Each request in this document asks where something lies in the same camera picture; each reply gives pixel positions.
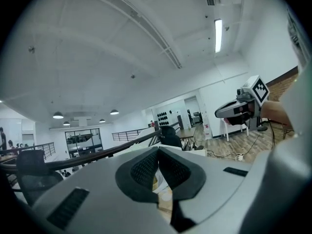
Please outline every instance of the office chair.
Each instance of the office chair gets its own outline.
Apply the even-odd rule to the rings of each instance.
[[[161,133],[163,136],[160,138],[160,143],[168,146],[176,146],[182,148],[182,143],[180,138],[176,135],[176,131],[171,126],[161,127]]]
[[[25,150],[16,159],[17,180],[30,206],[45,191],[63,180],[61,174],[48,169],[43,157],[43,150]]]

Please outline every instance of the white wall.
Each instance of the white wall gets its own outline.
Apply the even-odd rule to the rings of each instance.
[[[146,118],[141,111],[135,111],[127,114],[113,123],[113,131],[111,133],[119,133],[136,129],[147,128]]]
[[[178,115],[177,111],[180,111],[180,113],[181,113],[181,118],[182,118],[184,129],[191,127],[191,123],[190,123],[188,113],[186,111],[185,102],[183,99],[176,101],[174,103],[170,103],[170,104],[167,104],[164,106],[160,106],[158,108],[154,108],[153,109],[153,115],[155,115],[155,117],[158,120],[157,114],[161,114],[163,112],[166,112],[167,113],[166,116],[168,117],[168,119],[166,119],[164,121],[168,121],[169,125],[172,125],[172,124],[177,122],[177,115]]]
[[[21,130],[23,132],[32,133],[35,128],[35,122],[30,119],[21,119]]]
[[[253,0],[250,38],[241,53],[265,83],[298,65],[287,31],[286,4],[282,0]]]
[[[186,110],[190,110],[192,117],[194,116],[195,112],[200,112],[196,97],[192,99],[186,99],[184,101],[185,101]]]
[[[215,117],[217,108],[236,98],[236,90],[249,78],[249,74],[240,75],[201,88],[200,94],[206,105],[207,116],[213,136],[224,134],[224,123]],[[229,133],[239,130],[238,126],[228,126]]]
[[[22,143],[22,134],[21,134],[21,120],[20,119],[9,119],[9,118],[0,118],[0,127],[3,128],[3,131],[6,136],[6,148],[9,148],[8,141],[11,140],[13,145],[16,146],[17,143]]]
[[[35,140],[35,145],[41,145],[41,144],[53,142],[51,138],[51,132],[47,124],[43,124],[40,122],[35,123],[34,140]]]
[[[147,125],[151,124],[151,120],[155,121],[152,109],[149,108],[142,110],[142,114],[145,117],[145,122],[147,123]]]

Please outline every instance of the cable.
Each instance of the cable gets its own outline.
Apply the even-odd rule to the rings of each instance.
[[[251,148],[248,150],[247,153],[249,153],[249,151],[252,149],[252,147],[254,146],[254,144],[256,143],[256,141],[258,140],[260,134],[258,135],[258,137],[255,139],[254,143],[252,144]]]
[[[274,130],[273,130],[273,127],[271,125],[271,121],[268,119],[269,121],[269,124],[271,126],[271,130],[272,130],[272,147],[271,147],[271,150],[273,149],[273,146],[275,146],[275,134],[274,134]]]
[[[258,140],[259,136],[260,136],[260,134],[258,134],[257,138],[255,139],[255,141],[254,141],[254,143],[252,144],[252,146],[250,147],[250,149],[249,149],[246,153],[244,153],[244,154],[230,153],[230,154],[227,154],[227,155],[216,155],[216,154],[215,154],[213,151],[211,151],[211,150],[207,150],[207,153],[208,153],[208,154],[211,154],[211,153],[212,153],[212,154],[213,154],[215,157],[217,157],[217,158],[222,158],[222,157],[232,158],[232,157],[228,157],[228,156],[235,154],[236,157],[235,157],[235,158],[232,158],[232,159],[235,159],[235,161],[236,161],[236,158],[238,158],[239,156],[244,156],[244,155],[246,155],[247,153],[250,152],[250,150],[253,148],[254,144],[255,144],[256,141]]]

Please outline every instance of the white ceiling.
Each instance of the white ceiling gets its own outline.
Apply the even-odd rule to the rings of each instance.
[[[118,116],[109,112],[143,84],[197,58],[239,49],[242,0],[223,1],[208,6],[206,0],[34,0],[3,53],[0,99],[52,127],[63,123],[52,119],[55,111],[64,120],[91,116],[89,125],[100,118],[112,122]],[[224,29],[216,55],[218,18]],[[127,105],[117,109],[130,113]]]

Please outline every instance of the white stool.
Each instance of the white stool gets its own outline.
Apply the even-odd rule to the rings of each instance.
[[[224,118],[222,118],[221,120],[223,121],[224,127],[225,127],[226,141],[229,142],[228,124],[224,121]],[[243,132],[243,127],[242,127],[242,125],[240,125],[240,131],[241,131],[241,133]],[[247,132],[247,136],[249,136],[249,129],[248,129],[248,126],[246,126],[246,132]]]

